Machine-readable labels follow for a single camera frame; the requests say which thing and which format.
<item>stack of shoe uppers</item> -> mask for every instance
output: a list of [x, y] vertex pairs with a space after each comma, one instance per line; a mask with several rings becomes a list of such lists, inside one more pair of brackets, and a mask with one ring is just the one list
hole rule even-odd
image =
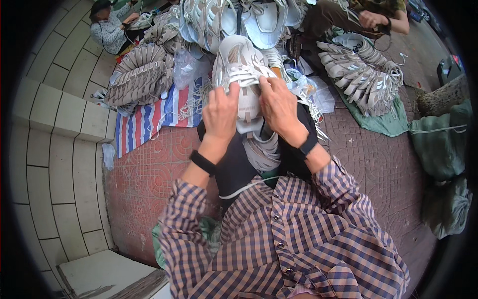
[[317, 42], [322, 64], [335, 84], [344, 89], [348, 101], [355, 102], [365, 116], [380, 116], [392, 111], [398, 88], [403, 85], [400, 67], [388, 61], [362, 35], [348, 33], [334, 43]]

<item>woman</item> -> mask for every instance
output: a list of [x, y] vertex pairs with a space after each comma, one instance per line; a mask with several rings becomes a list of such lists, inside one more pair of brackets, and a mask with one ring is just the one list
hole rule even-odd
[[139, 14], [132, 13], [124, 22], [119, 17], [126, 14], [130, 7], [138, 1], [128, 2], [117, 11], [111, 11], [112, 3], [109, 0], [99, 0], [93, 4], [90, 13], [90, 35], [91, 38], [106, 52], [117, 55], [123, 52], [136, 37], [142, 39], [147, 28], [130, 31], [129, 24], [134, 22]]

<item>hand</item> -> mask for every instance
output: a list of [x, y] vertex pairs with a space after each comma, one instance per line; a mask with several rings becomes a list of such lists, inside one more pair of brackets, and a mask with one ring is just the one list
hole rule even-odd
[[132, 13], [128, 18], [126, 18], [126, 19], [124, 20], [124, 22], [125, 22], [126, 24], [129, 24], [129, 23], [131, 23], [132, 21], [136, 20], [136, 19], [139, 18], [139, 17], [140, 17], [140, 15], [139, 15], [137, 12], [134, 12], [134, 13]]
[[377, 25], [388, 25], [387, 17], [370, 11], [362, 11], [358, 16], [358, 21], [363, 28], [373, 29]]
[[297, 97], [282, 79], [260, 77], [259, 81], [262, 89], [259, 100], [266, 122], [288, 144], [299, 148], [309, 131], [297, 118]]
[[207, 160], [217, 164], [226, 153], [229, 142], [236, 133], [240, 87], [237, 82], [229, 85], [226, 95], [223, 87], [209, 93], [209, 103], [203, 108], [206, 134], [198, 152]]

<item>left hand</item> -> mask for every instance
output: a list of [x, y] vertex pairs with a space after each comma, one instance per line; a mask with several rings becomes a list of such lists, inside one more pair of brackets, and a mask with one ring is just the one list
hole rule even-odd
[[358, 16], [358, 21], [363, 28], [368, 29], [373, 29], [378, 25], [388, 25], [387, 17], [370, 11], [362, 11]]
[[239, 91], [237, 82], [229, 85], [228, 95], [223, 87], [217, 87], [210, 91], [209, 103], [203, 108], [206, 134], [198, 152], [214, 164], [224, 156], [229, 142], [236, 134]]

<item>black wristband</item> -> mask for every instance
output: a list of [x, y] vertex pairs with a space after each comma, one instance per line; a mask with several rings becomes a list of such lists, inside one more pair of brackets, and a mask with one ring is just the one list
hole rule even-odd
[[199, 168], [209, 173], [210, 177], [216, 174], [216, 165], [204, 158], [200, 153], [197, 152], [197, 150], [193, 150], [193, 153], [191, 156], [189, 156], [189, 159], [191, 159], [194, 164], [199, 166]]

